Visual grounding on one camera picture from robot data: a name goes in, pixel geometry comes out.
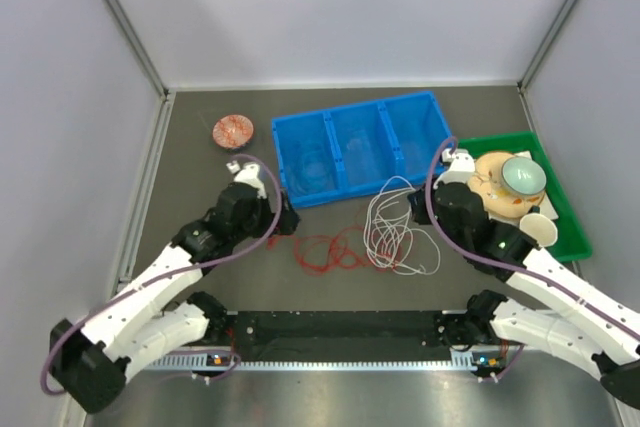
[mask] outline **orange patterned plate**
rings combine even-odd
[[[227,115],[213,127],[213,140],[223,149],[242,149],[252,137],[253,123],[244,115]]]

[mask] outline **white linear rail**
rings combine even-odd
[[[224,371],[227,367],[207,365],[207,354],[166,355],[153,362],[148,371]],[[451,352],[451,360],[395,362],[242,362],[237,368],[245,372],[423,372],[475,371],[471,352]]]

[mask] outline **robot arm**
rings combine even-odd
[[[480,196],[466,185],[475,170],[468,153],[445,152],[443,160],[450,168],[431,189],[439,226],[466,251],[520,267],[514,272],[468,260],[557,316],[485,291],[469,301],[462,317],[443,315],[439,332],[462,345],[504,339],[533,346],[585,370],[614,397],[640,408],[640,315],[573,274],[517,227],[490,220]],[[409,201],[414,220],[429,224],[424,189]]]
[[[203,337],[216,341],[227,326],[226,309],[215,299],[191,295],[177,309],[162,309],[176,295],[198,282],[211,268],[185,267],[230,255],[243,240],[262,237],[274,219],[260,166],[227,165],[234,180],[204,217],[183,226],[154,262],[115,297],[122,300],[89,320],[67,340],[49,373],[88,412],[109,405],[140,370],[176,348]],[[292,234],[300,221],[288,197],[274,234]],[[170,274],[148,284],[163,274]],[[67,319],[51,331],[53,346],[72,327]]]

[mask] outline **purple tube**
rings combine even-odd
[[[579,301],[579,300],[580,301],[584,301],[584,299],[581,299],[580,296],[578,296],[578,295],[574,294],[573,292],[571,292],[564,285],[556,282],[553,279],[549,279],[549,278],[545,277],[544,275],[540,275],[537,272],[531,272],[531,271],[529,271],[529,270],[527,270],[527,269],[525,269],[523,267],[520,267],[518,265],[512,265],[512,264],[508,264],[506,262],[500,262],[498,260],[493,260],[493,259],[490,259],[488,257],[483,257],[481,255],[474,254],[473,252],[469,252],[468,250],[465,250],[464,248],[462,248],[458,244],[456,244],[453,240],[451,240],[449,238],[449,236],[447,236],[447,234],[444,232],[444,230],[442,230],[442,227],[440,227],[440,224],[438,224],[438,220],[436,219],[436,216],[435,216],[434,211],[433,211],[433,202],[432,202],[432,199],[431,199],[431,185],[432,185],[432,182],[433,182],[434,173],[435,173],[435,170],[436,170],[436,166],[438,165],[438,161],[440,159],[440,156],[442,155],[442,152],[447,148],[447,145],[452,143],[452,142],[454,144],[454,148],[457,147],[458,139],[456,139],[455,137],[449,137],[448,139],[445,139],[440,144],[438,149],[436,150],[436,153],[433,156],[433,159],[431,159],[431,165],[429,166],[429,172],[427,174],[427,180],[426,180],[426,184],[425,184],[425,202],[427,204],[427,213],[429,214],[429,220],[431,221],[431,224],[436,229],[436,231],[438,232],[440,237],[442,237],[442,239],[453,250],[455,250],[459,254],[463,255],[467,259],[470,259],[470,260],[473,260],[473,261],[476,261],[476,262],[482,262],[483,264],[490,265],[492,267],[497,267],[499,269],[509,270],[511,272],[517,272],[519,274],[528,275],[530,277],[533,277],[534,279],[537,279],[537,280],[540,280],[542,282],[545,282],[546,284],[550,285],[551,287],[554,287],[554,288],[558,289],[560,292],[562,292],[563,294],[567,295],[568,297],[570,297],[571,299],[573,299],[575,301]],[[620,330],[622,330],[623,332],[625,332],[626,334],[628,334],[629,336],[633,337],[635,340],[640,342],[640,333],[635,332],[634,330],[630,329],[629,327],[627,327],[622,322],[619,322],[617,319],[614,319],[613,317],[608,315],[606,312],[601,311],[600,309],[598,309],[597,307],[589,304],[588,302],[585,302],[584,306],[588,310],[590,310],[591,312],[596,314],[598,317],[600,317],[601,319],[606,320],[611,325],[615,325]]]
[[[214,267],[214,266],[219,265],[219,264],[221,264],[223,262],[230,262],[232,260],[236,260],[237,258],[248,254],[249,252],[255,250],[259,245],[263,244],[269,238],[271,233],[275,230],[276,226],[278,225],[278,221],[280,220],[280,214],[282,212],[282,197],[280,195],[280,184],[278,184],[278,179],[276,178],[275,175],[273,175],[273,172],[271,172],[271,170],[269,170],[269,168],[261,160],[255,158],[255,157],[253,157],[251,155],[248,155],[248,154],[236,154],[232,158],[233,159],[247,159],[247,160],[250,160],[252,162],[257,162],[258,164],[260,164],[260,167],[262,167],[264,169],[264,171],[269,175],[269,177],[271,178],[271,181],[273,182],[273,188],[275,190],[275,196],[276,196],[276,213],[275,213],[275,215],[273,217],[273,221],[271,222],[271,225],[269,226],[267,231],[258,240],[256,240],[251,245],[245,247],[244,249],[240,250],[239,252],[237,252],[235,254],[228,255],[227,257],[222,257],[221,259],[214,259],[214,260],[211,260],[209,262],[203,262],[201,264],[196,264],[196,265],[189,265],[187,267],[182,267],[180,269],[175,269],[175,270],[172,270],[170,272],[166,272],[166,273],[164,273],[162,275],[158,275],[157,277],[153,277],[152,279],[149,279],[148,281],[146,281],[145,283],[142,284],[142,287],[149,287],[150,285],[153,285],[156,282],[159,282],[159,281],[161,281],[163,279],[171,277],[172,275],[183,274],[183,273],[189,272],[191,270],[199,270],[199,269],[204,269],[204,268],[207,268],[207,267]],[[129,297],[131,297],[132,295],[136,294],[137,292],[138,292],[137,290],[130,290],[128,292],[125,292],[124,294],[119,295],[118,297],[115,297],[115,298],[111,299],[106,304],[104,304],[104,306],[101,309],[97,310],[93,314],[87,315],[86,317],[84,317],[81,320],[79,320],[78,322],[76,322],[73,325],[73,327],[71,327],[69,330],[67,330],[60,337],[60,339],[58,339],[58,341],[51,347],[51,350],[49,351],[49,355],[47,355],[47,358],[44,361],[44,365],[42,366],[42,370],[40,371],[40,388],[42,389],[42,391],[45,394],[47,394],[47,395],[62,395],[65,392],[64,390],[53,390],[53,389],[51,389],[49,387],[49,384],[47,383],[47,375],[49,374],[49,369],[51,367],[51,363],[53,362],[53,359],[58,354],[58,352],[60,351],[60,349],[62,348],[64,343],[73,334],[75,334],[80,329],[82,329],[86,325],[86,323],[89,322],[91,319],[93,319],[97,315],[101,314],[105,310],[113,307],[114,305],[122,302],[123,300],[128,299]]]

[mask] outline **green tray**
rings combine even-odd
[[[476,158],[493,150],[505,150],[512,153],[524,150],[531,152],[533,160],[540,164],[547,174],[547,195],[559,216],[555,221],[558,227],[558,242],[549,247],[549,252],[560,262],[571,262],[572,260],[586,259],[591,256],[591,244],[582,227],[580,227],[576,214],[573,212],[536,134],[533,132],[516,132],[513,134],[477,137],[461,140],[460,147],[467,149]]]

